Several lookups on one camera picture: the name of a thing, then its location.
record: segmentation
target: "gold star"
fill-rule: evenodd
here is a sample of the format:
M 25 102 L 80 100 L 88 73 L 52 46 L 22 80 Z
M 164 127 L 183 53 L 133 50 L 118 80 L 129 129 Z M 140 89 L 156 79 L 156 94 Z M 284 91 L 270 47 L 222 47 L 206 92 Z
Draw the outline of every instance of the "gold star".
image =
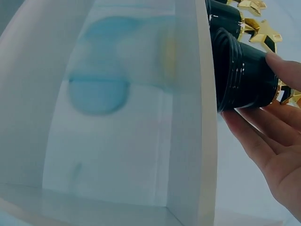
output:
M 290 96 L 287 99 L 281 101 L 282 105 L 286 104 L 295 104 L 298 107 L 301 107 L 301 92 L 289 88 L 287 85 L 284 84 L 285 89 L 289 89 Z
M 271 28 L 267 20 L 258 22 L 254 19 L 247 18 L 245 22 L 255 29 L 250 42 L 261 42 L 267 50 L 277 52 L 276 43 L 283 39 L 281 34 Z
M 266 9 L 267 5 L 262 0 L 234 0 L 238 2 L 238 7 L 249 10 L 255 16 L 261 16 L 261 10 Z

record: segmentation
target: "white cabinet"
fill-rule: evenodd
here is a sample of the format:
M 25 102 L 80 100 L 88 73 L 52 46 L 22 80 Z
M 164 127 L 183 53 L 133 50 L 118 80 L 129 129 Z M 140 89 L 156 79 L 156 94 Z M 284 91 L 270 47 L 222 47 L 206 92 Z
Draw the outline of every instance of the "white cabinet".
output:
M 0 38 L 0 209 L 33 226 L 213 225 L 215 105 L 203 0 L 26 0 Z

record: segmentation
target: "trophy cup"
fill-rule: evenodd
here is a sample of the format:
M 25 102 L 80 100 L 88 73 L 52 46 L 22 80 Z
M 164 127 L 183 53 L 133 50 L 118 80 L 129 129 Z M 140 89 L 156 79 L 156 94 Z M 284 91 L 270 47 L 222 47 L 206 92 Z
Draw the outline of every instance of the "trophy cup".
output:
M 276 100 L 280 82 L 265 53 L 220 28 L 212 38 L 218 112 L 264 107 Z
M 243 14 L 232 6 L 214 0 L 206 0 L 206 9 L 211 33 L 215 33 L 223 27 L 240 40 L 244 33 L 255 31 L 255 28 L 246 24 Z
M 230 4 L 233 1 L 238 2 L 238 8 L 247 9 L 255 16 L 261 16 L 261 10 L 266 9 L 267 5 L 261 0 L 216 0 L 223 4 Z

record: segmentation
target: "white shelf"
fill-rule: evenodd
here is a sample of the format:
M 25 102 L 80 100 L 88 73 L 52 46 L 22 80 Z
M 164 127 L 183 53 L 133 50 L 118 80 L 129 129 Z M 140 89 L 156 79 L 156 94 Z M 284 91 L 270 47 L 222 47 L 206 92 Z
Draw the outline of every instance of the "white shelf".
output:
M 118 8 L 128 13 L 133 2 Z M 213 225 L 216 104 L 205 2 L 170 2 L 139 8 L 146 18 L 163 3 L 162 12 L 175 14 L 175 90 L 133 85 L 118 112 L 91 116 L 68 103 L 64 76 L 94 0 L 25 1 L 0 37 L 0 210 L 33 226 Z

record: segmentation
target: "hand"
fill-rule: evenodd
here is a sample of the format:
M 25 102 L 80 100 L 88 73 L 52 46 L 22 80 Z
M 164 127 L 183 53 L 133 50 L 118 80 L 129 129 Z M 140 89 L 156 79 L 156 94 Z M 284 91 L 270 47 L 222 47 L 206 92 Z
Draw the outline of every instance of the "hand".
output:
M 272 53 L 266 60 L 285 84 L 301 91 L 301 64 Z M 239 112 L 222 116 L 264 174 L 273 196 L 301 222 L 301 110 L 277 102 Z

